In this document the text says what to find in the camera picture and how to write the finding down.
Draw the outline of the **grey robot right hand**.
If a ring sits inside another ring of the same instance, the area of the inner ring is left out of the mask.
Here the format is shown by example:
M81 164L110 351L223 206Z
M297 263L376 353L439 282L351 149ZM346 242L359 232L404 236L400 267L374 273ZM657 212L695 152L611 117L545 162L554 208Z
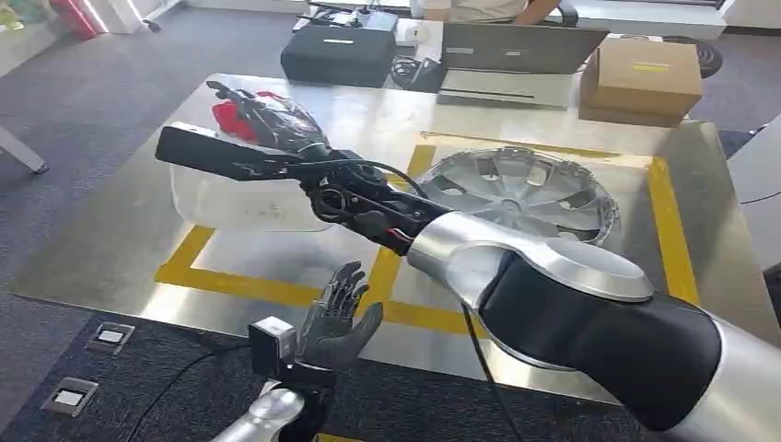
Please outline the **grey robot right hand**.
M294 100L270 91L249 92L208 80L219 103L212 113L220 130L246 143L305 159L323 159L332 148L316 120Z

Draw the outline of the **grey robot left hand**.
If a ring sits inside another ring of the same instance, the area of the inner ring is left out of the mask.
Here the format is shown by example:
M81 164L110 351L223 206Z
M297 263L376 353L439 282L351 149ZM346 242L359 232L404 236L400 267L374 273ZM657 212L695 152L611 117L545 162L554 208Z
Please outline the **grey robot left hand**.
M332 275L298 331L298 362L341 372L356 361L384 317L383 304L375 302L355 320L369 289L365 276L359 261L345 263Z

